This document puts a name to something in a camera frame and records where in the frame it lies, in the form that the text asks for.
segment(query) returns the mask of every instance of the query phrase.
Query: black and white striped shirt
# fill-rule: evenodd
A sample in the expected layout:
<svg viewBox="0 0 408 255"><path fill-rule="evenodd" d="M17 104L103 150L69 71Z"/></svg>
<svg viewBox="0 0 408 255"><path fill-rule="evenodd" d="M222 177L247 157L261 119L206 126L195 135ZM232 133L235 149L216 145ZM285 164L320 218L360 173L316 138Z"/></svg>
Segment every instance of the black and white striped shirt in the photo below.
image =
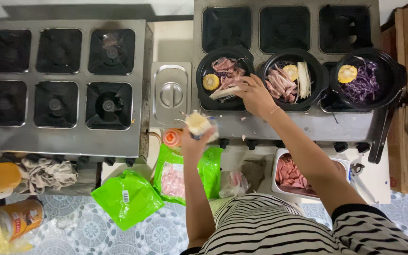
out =
<svg viewBox="0 0 408 255"><path fill-rule="evenodd" d="M408 237L377 208L343 205L331 218L334 231L277 197L248 194L219 208L213 235L181 255L408 254Z"/></svg>

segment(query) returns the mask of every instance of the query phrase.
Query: wrist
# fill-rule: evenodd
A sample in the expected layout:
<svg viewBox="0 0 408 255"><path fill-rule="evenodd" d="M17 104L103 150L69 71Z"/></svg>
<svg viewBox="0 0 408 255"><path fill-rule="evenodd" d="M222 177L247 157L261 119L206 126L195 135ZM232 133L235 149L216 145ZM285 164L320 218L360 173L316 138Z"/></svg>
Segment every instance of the wrist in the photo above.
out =
<svg viewBox="0 0 408 255"><path fill-rule="evenodd" d="M268 123L272 123L273 120L277 119L280 112L283 112L283 110L279 106L271 107L268 111L261 114L261 118Z"/></svg>

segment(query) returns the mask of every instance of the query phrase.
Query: gas stove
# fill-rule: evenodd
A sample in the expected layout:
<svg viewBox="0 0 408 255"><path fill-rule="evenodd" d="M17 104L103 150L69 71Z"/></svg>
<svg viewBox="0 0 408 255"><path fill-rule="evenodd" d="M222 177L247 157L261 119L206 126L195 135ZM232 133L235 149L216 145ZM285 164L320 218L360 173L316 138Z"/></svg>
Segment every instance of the gas stove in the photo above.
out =
<svg viewBox="0 0 408 255"><path fill-rule="evenodd" d="M0 22L0 151L146 157L151 51L144 20Z"/></svg>
<svg viewBox="0 0 408 255"><path fill-rule="evenodd" d="M212 49L240 45L249 49L258 69L279 50L300 48L314 55L321 64L330 64L330 68L353 49L380 48L378 1L195 1L193 38L191 108L215 117L222 138L245 136L248 142L279 140L267 123L249 112L206 111L201 107L195 77L202 58ZM321 99L309 109L288 112L311 139L371 141L375 111L345 107L330 90L323 93Z"/></svg>

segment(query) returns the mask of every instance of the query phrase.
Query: woman's right hand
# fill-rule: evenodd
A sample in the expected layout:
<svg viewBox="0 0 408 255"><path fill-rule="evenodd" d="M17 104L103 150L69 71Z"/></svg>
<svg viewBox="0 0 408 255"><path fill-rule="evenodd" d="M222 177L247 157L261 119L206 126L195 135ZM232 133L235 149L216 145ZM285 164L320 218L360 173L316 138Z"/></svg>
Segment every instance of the woman's right hand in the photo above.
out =
<svg viewBox="0 0 408 255"><path fill-rule="evenodd" d="M249 112L267 120L273 111L278 108L272 96L258 76L250 74L250 77L242 76L241 79L245 83L239 84L241 90L234 94L243 99L245 108Z"/></svg>

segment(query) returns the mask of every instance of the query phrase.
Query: purple cabbage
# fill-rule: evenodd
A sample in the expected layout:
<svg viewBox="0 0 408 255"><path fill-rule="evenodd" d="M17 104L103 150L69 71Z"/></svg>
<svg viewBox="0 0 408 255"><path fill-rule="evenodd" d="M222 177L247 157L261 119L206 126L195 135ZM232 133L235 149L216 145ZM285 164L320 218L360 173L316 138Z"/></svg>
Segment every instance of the purple cabbage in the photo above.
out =
<svg viewBox="0 0 408 255"><path fill-rule="evenodd" d="M368 104L378 97L380 89L375 77L377 63L362 60L364 64L358 67L357 77L349 83L342 84L341 90L344 96L348 97L351 101Z"/></svg>

